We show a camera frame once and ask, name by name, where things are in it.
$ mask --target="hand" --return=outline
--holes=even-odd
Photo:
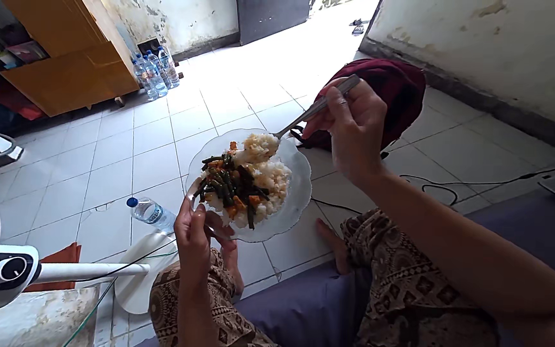
[[[198,182],[200,179],[192,185],[183,199],[177,219],[174,221],[174,234],[181,262],[179,270],[181,285],[190,288],[207,282],[210,268],[210,238],[215,235],[212,229],[220,235],[234,235],[233,228],[224,227],[220,216],[213,211],[206,212],[203,204],[198,205],[196,211],[192,209]],[[220,237],[216,239],[227,251],[237,248],[234,240]]]
[[[328,108],[308,121],[303,138],[328,130],[335,168],[357,185],[383,170],[380,152],[387,105],[364,80],[344,98],[335,88],[344,79],[333,80],[320,91]]]

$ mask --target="orange cloth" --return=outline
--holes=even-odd
[[[50,256],[46,256],[40,259],[40,262],[78,262],[81,257],[81,246],[76,242],[73,242],[70,246],[62,249],[59,252],[53,253]],[[74,289],[75,283],[72,281],[64,282],[52,282],[52,283],[40,283],[36,285],[30,285],[25,288],[27,291],[45,291],[45,290],[61,290],[61,289]]]

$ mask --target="dark door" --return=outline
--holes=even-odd
[[[241,45],[304,23],[309,0],[237,0]]]

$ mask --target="tile floor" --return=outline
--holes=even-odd
[[[129,196],[149,196],[176,212],[198,150],[229,130],[277,131],[300,115],[335,71],[363,56],[357,52],[361,36],[351,36],[346,23],[373,11],[374,4],[347,3],[246,46],[187,59],[181,86],[165,98],[145,102],[139,95],[122,109],[98,105],[20,137],[25,154],[0,169],[2,242],[33,245],[45,256],[77,241],[81,262],[117,262],[153,232],[131,219]],[[344,25],[332,25],[335,20]],[[555,148],[431,88],[418,120],[388,151],[385,163],[395,173],[438,182],[493,182],[555,167]],[[330,154],[302,152],[312,165],[315,198],[361,211],[374,207],[335,171]],[[454,208],[465,214],[536,187],[535,179],[456,185]],[[452,199],[442,190],[428,193],[444,203]],[[338,228],[351,216],[312,202],[289,232],[264,243],[239,242],[243,296],[331,259],[314,220]],[[98,322],[97,346],[134,346],[154,335],[148,315],[128,315],[112,296],[99,308]]]

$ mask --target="dirty wall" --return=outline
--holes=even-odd
[[[368,37],[555,121],[555,1],[383,0]]]
[[[128,46],[156,37],[176,54],[239,31],[236,0],[102,0],[102,3]]]

